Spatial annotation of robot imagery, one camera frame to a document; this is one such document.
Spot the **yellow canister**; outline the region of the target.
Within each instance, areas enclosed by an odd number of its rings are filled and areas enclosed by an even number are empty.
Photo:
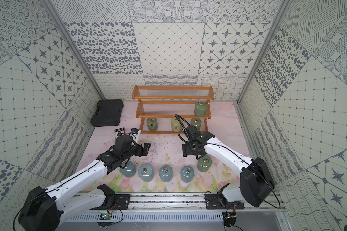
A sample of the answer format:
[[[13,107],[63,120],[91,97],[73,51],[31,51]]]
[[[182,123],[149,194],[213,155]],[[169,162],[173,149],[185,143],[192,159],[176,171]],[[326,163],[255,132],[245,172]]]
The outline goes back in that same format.
[[[171,128],[175,133],[179,133],[183,129],[182,125],[176,118],[171,119]]]

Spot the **green canister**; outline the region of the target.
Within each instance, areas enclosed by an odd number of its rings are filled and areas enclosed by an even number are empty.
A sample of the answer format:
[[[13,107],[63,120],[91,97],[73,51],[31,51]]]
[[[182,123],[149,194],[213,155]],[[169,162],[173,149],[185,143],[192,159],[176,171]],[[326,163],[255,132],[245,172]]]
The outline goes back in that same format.
[[[198,131],[200,131],[202,121],[200,118],[192,118],[190,121],[191,125],[195,126]]]
[[[204,117],[207,111],[207,103],[206,102],[196,102],[194,107],[194,114],[197,117]]]
[[[147,119],[147,128],[149,131],[156,131],[158,129],[157,118],[151,117]]]
[[[212,165],[212,159],[205,155],[198,159],[197,168],[200,172],[207,172]]]

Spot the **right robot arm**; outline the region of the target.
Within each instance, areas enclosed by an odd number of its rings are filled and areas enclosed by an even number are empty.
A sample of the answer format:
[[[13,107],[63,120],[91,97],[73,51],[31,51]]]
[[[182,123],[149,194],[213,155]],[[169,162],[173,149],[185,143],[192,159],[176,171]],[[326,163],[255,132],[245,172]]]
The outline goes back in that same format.
[[[263,202],[276,209],[281,208],[279,199],[276,206],[266,201],[270,194],[275,194],[275,182],[263,159],[244,156],[225,145],[212,133],[201,133],[193,125],[181,129],[178,136],[184,142],[183,156],[193,155],[198,160],[205,155],[213,156],[239,176],[239,185],[227,183],[217,192],[218,203],[223,208],[242,200],[256,208]]]

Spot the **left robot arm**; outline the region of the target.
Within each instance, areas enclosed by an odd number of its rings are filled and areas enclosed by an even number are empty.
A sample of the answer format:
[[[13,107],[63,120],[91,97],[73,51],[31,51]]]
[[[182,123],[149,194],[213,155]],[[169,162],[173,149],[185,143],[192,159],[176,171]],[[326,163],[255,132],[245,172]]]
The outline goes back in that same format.
[[[70,177],[47,188],[32,189],[13,224],[26,231],[54,231],[68,219],[93,208],[116,207],[115,191],[106,184],[81,196],[78,192],[117,168],[125,167],[131,157],[147,156],[150,143],[138,144],[134,136],[123,134],[106,152]]]

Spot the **wooden three-tier shelf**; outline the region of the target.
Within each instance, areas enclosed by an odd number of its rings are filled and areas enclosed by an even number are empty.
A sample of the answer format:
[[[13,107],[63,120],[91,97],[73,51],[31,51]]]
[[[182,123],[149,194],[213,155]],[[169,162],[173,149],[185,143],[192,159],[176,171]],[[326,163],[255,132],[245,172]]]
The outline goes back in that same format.
[[[210,102],[215,99],[213,87],[144,87],[135,86],[132,98],[137,100],[136,117],[140,119],[142,134],[173,134],[171,119],[175,114],[185,119],[200,118],[201,131],[208,131],[211,118]],[[206,102],[208,107],[204,117],[194,114],[196,102]],[[148,118],[157,118],[158,129],[149,131]]]

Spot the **black connector board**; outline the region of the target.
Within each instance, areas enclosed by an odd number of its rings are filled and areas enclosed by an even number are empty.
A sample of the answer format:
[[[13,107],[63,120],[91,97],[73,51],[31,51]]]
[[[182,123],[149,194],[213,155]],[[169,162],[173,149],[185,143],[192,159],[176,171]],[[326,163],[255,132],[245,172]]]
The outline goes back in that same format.
[[[119,128],[119,129],[115,129],[114,130],[114,137],[115,137],[115,140],[122,136],[123,134],[125,134],[125,129],[124,128]]]

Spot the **black plastic tool case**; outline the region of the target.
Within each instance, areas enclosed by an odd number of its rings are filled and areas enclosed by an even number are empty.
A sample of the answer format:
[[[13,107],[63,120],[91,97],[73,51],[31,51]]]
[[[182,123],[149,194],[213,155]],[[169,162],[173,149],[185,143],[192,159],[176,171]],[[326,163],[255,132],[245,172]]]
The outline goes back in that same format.
[[[94,127],[117,126],[123,109],[121,99],[100,100],[96,105],[96,113],[91,118]]]

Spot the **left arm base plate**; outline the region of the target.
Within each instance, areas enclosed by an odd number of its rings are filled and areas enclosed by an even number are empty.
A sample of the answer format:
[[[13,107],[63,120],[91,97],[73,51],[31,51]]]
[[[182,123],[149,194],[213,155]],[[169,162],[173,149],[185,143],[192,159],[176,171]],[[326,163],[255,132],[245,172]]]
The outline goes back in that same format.
[[[130,194],[115,194],[114,196],[108,196],[101,206],[92,208],[92,210],[127,210],[130,198]]]

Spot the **aluminium mounting rail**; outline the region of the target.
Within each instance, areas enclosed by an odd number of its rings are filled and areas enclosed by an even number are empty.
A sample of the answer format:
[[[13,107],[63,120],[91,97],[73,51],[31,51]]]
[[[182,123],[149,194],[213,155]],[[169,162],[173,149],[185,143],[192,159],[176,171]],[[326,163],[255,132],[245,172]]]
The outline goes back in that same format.
[[[117,193],[117,209],[122,211],[173,211],[173,212],[199,212],[199,211],[224,211],[217,199],[216,193],[197,192],[127,192]],[[279,194],[270,195],[260,206],[254,207],[250,203],[239,200],[234,203],[236,211],[253,212],[285,212],[286,208]]]

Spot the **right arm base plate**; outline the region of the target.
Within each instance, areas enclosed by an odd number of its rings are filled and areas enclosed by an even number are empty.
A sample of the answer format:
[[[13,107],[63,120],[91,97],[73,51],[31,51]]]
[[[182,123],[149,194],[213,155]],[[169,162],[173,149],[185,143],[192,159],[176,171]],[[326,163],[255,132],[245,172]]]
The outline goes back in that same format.
[[[215,210],[215,209],[228,209],[228,210],[237,210],[245,209],[243,201],[234,201],[228,202],[224,197],[219,196],[214,193],[205,193],[204,201],[206,203],[206,209]]]

